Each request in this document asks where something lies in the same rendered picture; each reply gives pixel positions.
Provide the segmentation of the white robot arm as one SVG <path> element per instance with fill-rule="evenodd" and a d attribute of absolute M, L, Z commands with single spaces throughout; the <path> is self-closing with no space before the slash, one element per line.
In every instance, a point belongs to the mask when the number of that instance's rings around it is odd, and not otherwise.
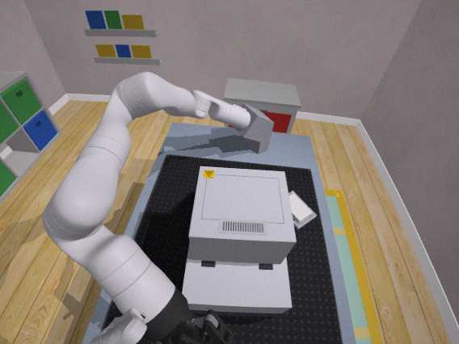
<path fill-rule="evenodd" d="M 168 115 L 197 119 L 208 114 L 212 120 L 246 128 L 250 113 L 233 105 L 172 85 L 151 72 L 127 78 L 112 91 L 97 128 L 43 212 L 52 241 L 92 275 L 123 314 L 90 344 L 138 343 L 146 323 L 175 292 L 175 285 L 130 236 L 115 235 L 102 224 L 114 204 L 131 149 L 125 125 L 163 109 Z"/>

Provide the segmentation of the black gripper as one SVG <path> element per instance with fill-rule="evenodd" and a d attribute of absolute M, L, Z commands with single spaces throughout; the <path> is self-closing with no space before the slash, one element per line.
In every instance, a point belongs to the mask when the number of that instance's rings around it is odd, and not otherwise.
<path fill-rule="evenodd" d="M 146 325 L 145 344 L 200 344 L 203 333 L 204 344 L 212 340 L 216 344 L 233 344 L 234 340 L 234 334 L 215 311 L 208 310 L 204 317 L 192 313 L 177 287 L 164 309 Z"/>

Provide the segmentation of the white real-time pcr machine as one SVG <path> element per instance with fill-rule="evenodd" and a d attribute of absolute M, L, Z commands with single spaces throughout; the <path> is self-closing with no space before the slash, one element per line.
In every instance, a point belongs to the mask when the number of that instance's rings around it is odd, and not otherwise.
<path fill-rule="evenodd" d="M 201 166 L 188 237 L 182 294 L 192 313 L 277 317 L 292 307 L 284 171 Z"/>

